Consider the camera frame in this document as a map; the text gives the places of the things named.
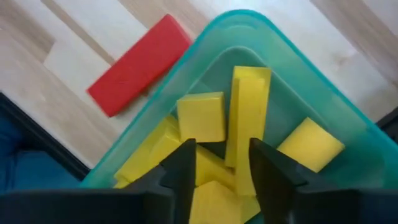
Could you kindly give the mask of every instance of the blue fabric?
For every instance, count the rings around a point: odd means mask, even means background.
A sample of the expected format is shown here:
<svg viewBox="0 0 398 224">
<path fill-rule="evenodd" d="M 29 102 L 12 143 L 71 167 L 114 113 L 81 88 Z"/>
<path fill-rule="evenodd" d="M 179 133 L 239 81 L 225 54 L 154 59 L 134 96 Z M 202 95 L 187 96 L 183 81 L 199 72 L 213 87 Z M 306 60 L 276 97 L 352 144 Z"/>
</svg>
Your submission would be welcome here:
<svg viewBox="0 0 398 224">
<path fill-rule="evenodd" d="M 22 141 L 22 134 L 0 113 L 0 157 L 8 156 Z"/>
<path fill-rule="evenodd" d="M 67 189 L 79 180 L 44 151 L 22 151 L 21 133 L 0 114 L 0 194 L 12 190 Z"/>
</svg>

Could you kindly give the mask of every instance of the yellow foam block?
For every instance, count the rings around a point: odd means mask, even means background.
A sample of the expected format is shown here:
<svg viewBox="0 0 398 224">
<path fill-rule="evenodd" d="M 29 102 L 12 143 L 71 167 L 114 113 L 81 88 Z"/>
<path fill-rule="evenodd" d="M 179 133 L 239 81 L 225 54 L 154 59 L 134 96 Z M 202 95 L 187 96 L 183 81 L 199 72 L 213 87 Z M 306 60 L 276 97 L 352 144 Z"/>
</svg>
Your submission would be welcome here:
<svg viewBox="0 0 398 224">
<path fill-rule="evenodd" d="M 224 161 L 204 147 L 197 146 L 196 186 L 217 180 L 229 189 L 234 189 L 234 175 Z"/>
<path fill-rule="evenodd" d="M 264 86 L 264 96 L 263 103 L 267 105 L 267 99 L 269 95 L 269 84 L 271 80 L 271 69 L 262 67 L 245 67 L 245 66 L 235 66 L 232 80 L 232 90 L 231 90 L 231 101 L 229 104 L 229 123 L 228 123 L 228 140 L 226 142 L 226 154 L 225 154 L 225 165 L 229 167 L 235 167 L 236 165 L 236 125 L 237 119 L 237 106 L 238 106 L 238 80 L 240 78 L 263 78 L 267 81 Z M 260 120 L 261 124 L 259 126 L 265 125 L 265 115 L 264 120 Z"/>
<path fill-rule="evenodd" d="M 197 187 L 193 193 L 190 224 L 241 223 L 241 201 L 217 181 Z"/>
<path fill-rule="evenodd" d="M 262 139 L 264 135 L 270 80 L 265 78 L 237 80 L 235 189 L 239 195 L 256 194 L 250 171 L 249 140 L 250 138 Z"/>
<path fill-rule="evenodd" d="M 164 135 L 167 128 L 178 128 L 177 125 L 177 120 L 172 116 L 167 116 L 163 119 L 117 171 L 115 178 L 134 182 L 146 174 L 153 168 L 149 165 L 149 156 L 152 148 Z"/>
<path fill-rule="evenodd" d="M 130 182 L 128 182 L 126 179 L 119 179 L 113 188 L 122 189 L 129 184 Z"/>
<path fill-rule="evenodd" d="M 186 95 L 177 101 L 177 113 L 181 142 L 225 140 L 224 93 Z"/>
<path fill-rule="evenodd" d="M 343 143 L 310 118 L 305 118 L 278 147 L 280 152 L 314 172 L 322 170 L 343 149 Z"/>
<path fill-rule="evenodd" d="M 246 223 L 255 215 L 260 213 L 260 205 L 256 197 L 253 196 L 241 196 L 241 221 Z"/>
<path fill-rule="evenodd" d="M 168 127 L 162 137 L 157 141 L 152 148 L 149 156 L 149 166 L 155 167 L 174 150 L 180 147 L 180 134 L 175 127 Z"/>
</svg>

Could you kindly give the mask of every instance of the wooden plank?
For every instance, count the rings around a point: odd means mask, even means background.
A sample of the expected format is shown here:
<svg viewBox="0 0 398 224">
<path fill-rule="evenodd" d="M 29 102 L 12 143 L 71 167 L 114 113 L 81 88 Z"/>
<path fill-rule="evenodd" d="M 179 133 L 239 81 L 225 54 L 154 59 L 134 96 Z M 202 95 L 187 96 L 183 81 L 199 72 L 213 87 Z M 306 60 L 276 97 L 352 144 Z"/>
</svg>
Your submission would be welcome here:
<svg viewBox="0 0 398 224">
<path fill-rule="evenodd" d="M 169 13 L 185 28 L 191 38 L 196 38 L 205 28 L 209 19 L 206 18 L 189 1 L 152 0 L 135 1 L 119 0 L 120 3 L 148 29 L 165 14 Z"/>
<path fill-rule="evenodd" d="M 390 82 L 398 86 L 398 38 L 362 0 L 312 0 Z"/>
<path fill-rule="evenodd" d="M 121 57 L 147 31 L 118 1 L 53 2 L 114 59 Z"/>
<path fill-rule="evenodd" d="M 44 3 L 62 22 L 64 22 L 72 31 L 84 40 L 105 62 L 113 64 L 115 59 L 100 46 L 94 38 L 92 38 L 79 24 L 76 23 L 54 0 L 42 0 Z"/>
<path fill-rule="evenodd" d="M 396 0 L 363 0 L 364 3 L 380 18 L 388 28 L 398 35 L 398 1 Z"/>
<path fill-rule="evenodd" d="M 77 55 L 82 55 L 87 60 L 93 59 L 91 66 L 96 65 L 99 61 L 106 63 L 89 45 L 77 36 L 73 30 L 43 4 L 42 1 L 15 0 L 15 2 L 23 8 L 34 21 L 40 24 L 48 33 L 52 34 L 57 42 L 68 44 Z"/>
<path fill-rule="evenodd" d="M 0 90 L 92 168 L 118 133 L 4 30 Z"/>
<path fill-rule="evenodd" d="M 56 74 L 84 103 L 101 114 L 118 133 L 122 133 L 145 105 L 147 98 L 144 96 L 138 98 L 123 113 L 108 118 L 86 91 L 108 69 L 108 64 L 98 61 L 94 63 L 96 66 L 92 66 L 91 63 L 93 63 L 93 58 L 87 59 L 84 55 L 77 55 L 69 45 L 57 42 L 44 62 L 44 66 Z"/>
<path fill-rule="evenodd" d="M 46 30 L 12 0 L 0 1 L 0 28 L 8 31 L 41 62 L 55 42 Z"/>
</svg>

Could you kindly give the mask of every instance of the teal plastic bin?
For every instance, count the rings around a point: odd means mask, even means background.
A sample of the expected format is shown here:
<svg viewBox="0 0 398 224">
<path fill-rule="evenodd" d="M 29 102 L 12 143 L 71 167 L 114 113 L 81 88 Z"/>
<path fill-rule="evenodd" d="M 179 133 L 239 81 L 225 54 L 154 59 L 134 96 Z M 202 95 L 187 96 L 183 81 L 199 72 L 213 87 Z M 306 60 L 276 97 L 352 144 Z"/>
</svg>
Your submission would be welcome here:
<svg viewBox="0 0 398 224">
<path fill-rule="evenodd" d="M 307 116 L 346 146 L 320 173 L 342 187 L 397 187 L 398 147 L 263 15 L 229 11 L 213 20 L 83 181 L 112 187 L 113 175 L 187 93 L 223 91 L 228 115 L 235 65 L 273 70 L 264 141 L 277 147 Z"/>
</svg>

